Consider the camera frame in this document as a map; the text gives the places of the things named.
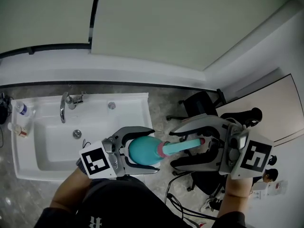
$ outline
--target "black cable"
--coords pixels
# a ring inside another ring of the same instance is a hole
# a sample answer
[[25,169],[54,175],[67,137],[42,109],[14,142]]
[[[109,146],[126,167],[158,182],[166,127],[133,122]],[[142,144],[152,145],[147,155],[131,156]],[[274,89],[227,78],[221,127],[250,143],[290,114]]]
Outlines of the black cable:
[[[173,194],[171,194],[171,193],[170,193],[170,195],[168,194],[168,199],[170,200],[170,202],[171,202],[173,205],[175,204],[175,205],[177,205],[177,206],[180,206],[180,205],[179,205],[180,202],[175,202],[174,200],[172,200],[172,197],[174,197]],[[210,215],[205,215],[205,214],[202,214],[202,213],[198,213],[198,212],[195,212],[195,211],[193,211],[193,210],[191,210],[191,209],[187,209],[187,208],[185,208],[185,207],[182,207],[182,208],[183,208],[184,210],[188,211],[188,212],[191,212],[191,213],[200,215],[200,217],[203,217],[203,218],[206,218],[206,219],[217,220],[216,217],[213,217],[213,216],[210,216]]]
[[86,142],[86,144],[84,145],[84,147],[83,147],[83,148],[85,148],[85,147],[86,147],[86,145],[87,145],[88,143],[91,145],[91,143],[90,143],[90,142]]
[[168,187],[167,187],[167,190],[166,190],[166,193],[165,193],[165,200],[163,201],[164,204],[166,204],[167,195],[168,195],[168,192],[169,192],[171,183],[172,183],[173,181],[175,181],[176,179],[178,179],[178,178],[180,178],[180,177],[183,177],[183,176],[186,176],[186,175],[188,175],[188,174],[190,174],[190,173],[193,173],[193,171],[192,171],[192,172],[189,172],[189,171],[182,172],[182,173],[180,173],[177,177],[173,178],[173,179],[169,182]]
[[180,207],[180,211],[181,211],[181,219],[184,219],[184,209],[183,209],[183,206],[181,205],[181,203],[178,201],[178,199],[172,195],[172,197],[174,198],[174,200],[179,204],[179,207]]
[[[181,210],[179,209],[179,206],[176,206],[176,204],[174,202],[172,202],[172,200],[170,199],[170,202],[171,204],[174,206],[174,208],[176,208],[179,212],[181,212]],[[206,215],[204,214],[201,214],[201,215],[194,215],[194,214],[189,214],[189,213],[186,213],[184,212],[185,215],[189,215],[189,216],[193,216],[193,217],[198,217],[198,218],[203,218],[203,219],[208,219],[208,217],[206,217]]]
[[87,145],[88,143],[91,145],[90,142],[86,142],[86,139],[84,139],[84,140],[82,141],[82,148],[85,148],[86,145]]
[[[5,102],[6,103],[6,105],[7,105],[7,111],[8,111],[8,116],[7,116],[7,118],[11,115],[11,113],[12,113],[12,110],[10,109],[10,99],[14,99],[13,97],[9,97],[8,99],[7,99],[7,102]],[[1,132],[1,139],[2,139],[2,145],[0,146],[0,148],[2,148],[3,146],[4,146],[4,139],[3,139],[3,131],[2,131],[2,128],[0,127],[0,132]]]
[[1,131],[1,137],[2,137],[2,145],[0,146],[0,148],[2,148],[4,145],[4,139],[3,139],[3,131],[2,131],[1,127],[0,127],[0,131]]

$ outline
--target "bottle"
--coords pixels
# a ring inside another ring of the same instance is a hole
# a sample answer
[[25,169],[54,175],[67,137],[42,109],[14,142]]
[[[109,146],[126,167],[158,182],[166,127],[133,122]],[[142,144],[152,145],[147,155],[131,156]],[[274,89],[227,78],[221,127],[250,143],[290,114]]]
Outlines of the bottle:
[[30,116],[31,110],[22,101],[12,101],[11,105],[16,109],[21,115],[28,117]]
[[24,127],[21,127],[18,124],[9,123],[8,129],[13,131],[16,135],[23,138],[27,137],[28,135],[28,131]]

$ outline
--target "sink basin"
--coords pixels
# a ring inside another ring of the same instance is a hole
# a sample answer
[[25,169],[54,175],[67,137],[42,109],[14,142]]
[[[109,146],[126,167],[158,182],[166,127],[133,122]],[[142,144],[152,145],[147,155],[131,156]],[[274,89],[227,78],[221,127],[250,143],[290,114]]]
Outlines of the sink basin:
[[[28,136],[12,132],[12,151],[18,178],[63,181],[75,168],[83,141],[103,140],[125,126],[152,128],[148,94],[84,95],[74,110],[65,107],[66,123],[59,116],[61,96],[21,99],[34,114],[26,118],[13,109],[12,122],[26,127]],[[115,109],[108,104],[115,103]],[[81,137],[73,136],[74,130]]]

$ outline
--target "person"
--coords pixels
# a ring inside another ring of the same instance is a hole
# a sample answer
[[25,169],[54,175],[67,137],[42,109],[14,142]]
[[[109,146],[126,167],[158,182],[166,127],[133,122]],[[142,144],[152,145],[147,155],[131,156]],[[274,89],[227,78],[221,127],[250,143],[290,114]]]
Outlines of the person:
[[[91,180],[77,168],[58,188],[35,228],[190,228],[180,217],[131,176]],[[245,227],[252,178],[227,178],[226,194],[213,228]]]
[[253,178],[252,186],[256,182],[258,182],[260,179],[263,179],[263,182],[266,182],[266,183],[276,181],[278,175],[279,175],[279,172],[277,171],[277,169],[265,170],[264,174],[261,177],[254,177]]
[[[276,181],[278,174],[279,173],[278,173],[277,169],[265,170],[262,176],[253,178],[252,186],[261,179],[265,183]],[[214,210],[219,210],[221,207],[221,204],[222,204],[222,200],[218,200],[218,199],[214,199],[209,202],[210,208],[212,208]]]

